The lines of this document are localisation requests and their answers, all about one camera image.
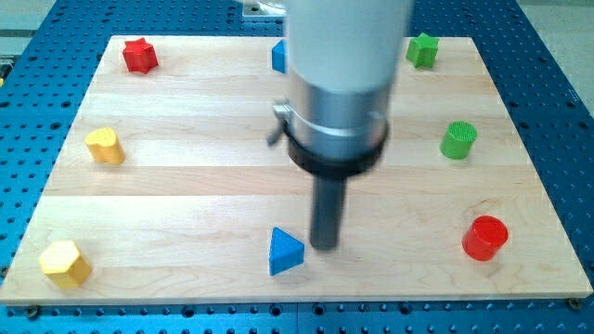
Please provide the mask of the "blue block behind arm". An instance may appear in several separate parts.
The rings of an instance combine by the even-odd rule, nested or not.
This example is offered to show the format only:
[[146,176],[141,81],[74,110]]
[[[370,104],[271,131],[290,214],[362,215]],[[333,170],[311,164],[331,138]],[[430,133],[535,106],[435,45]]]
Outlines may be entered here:
[[271,50],[272,69],[280,73],[286,73],[286,41],[279,40]]

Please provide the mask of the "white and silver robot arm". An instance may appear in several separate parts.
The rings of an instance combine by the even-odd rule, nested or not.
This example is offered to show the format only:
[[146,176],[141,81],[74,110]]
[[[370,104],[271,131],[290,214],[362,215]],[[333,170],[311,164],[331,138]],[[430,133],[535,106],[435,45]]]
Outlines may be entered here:
[[388,105],[412,0],[290,0],[287,100],[278,111],[289,155],[343,179],[369,169],[389,136]]

